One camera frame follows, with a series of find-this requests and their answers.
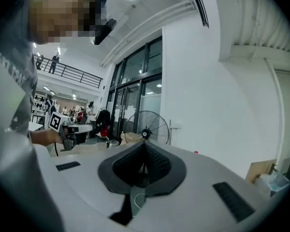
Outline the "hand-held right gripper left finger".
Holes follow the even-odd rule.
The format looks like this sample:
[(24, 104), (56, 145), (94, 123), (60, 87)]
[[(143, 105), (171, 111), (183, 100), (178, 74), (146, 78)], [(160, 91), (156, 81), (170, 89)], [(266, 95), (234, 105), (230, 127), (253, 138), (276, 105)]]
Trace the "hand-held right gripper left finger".
[(145, 162), (144, 146), (144, 142), (128, 146), (100, 163), (98, 177), (110, 192), (122, 195), (130, 193)]

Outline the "person's left hand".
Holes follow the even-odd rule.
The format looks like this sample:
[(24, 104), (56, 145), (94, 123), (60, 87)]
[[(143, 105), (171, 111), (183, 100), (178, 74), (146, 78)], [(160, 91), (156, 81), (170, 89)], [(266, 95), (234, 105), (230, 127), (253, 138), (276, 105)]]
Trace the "person's left hand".
[(56, 142), (63, 144), (67, 140), (67, 138), (66, 138), (67, 132), (68, 131), (66, 128), (60, 127), (59, 131), (58, 131)]

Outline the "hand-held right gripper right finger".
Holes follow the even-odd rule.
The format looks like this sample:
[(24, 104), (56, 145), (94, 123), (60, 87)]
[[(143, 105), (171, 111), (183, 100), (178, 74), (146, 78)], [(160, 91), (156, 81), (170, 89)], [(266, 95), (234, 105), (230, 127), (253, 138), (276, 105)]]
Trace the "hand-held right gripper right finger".
[(151, 142), (145, 142), (145, 168), (148, 173), (148, 185), (145, 196), (169, 195), (184, 181), (187, 168), (182, 159)]

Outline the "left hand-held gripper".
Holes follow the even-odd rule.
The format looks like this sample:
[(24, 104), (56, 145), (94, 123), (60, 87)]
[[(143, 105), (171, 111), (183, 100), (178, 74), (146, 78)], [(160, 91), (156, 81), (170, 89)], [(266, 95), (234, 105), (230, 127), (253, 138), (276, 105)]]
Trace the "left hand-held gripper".
[(63, 143), (61, 151), (71, 151), (76, 145), (86, 141), (87, 133), (92, 131), (90, 124), (77, 124), (71, 121), (70, 117), (53, 112), (50, 117), (49, 128), (58, 133), (59, 128), (67, 129), (67, 140)]

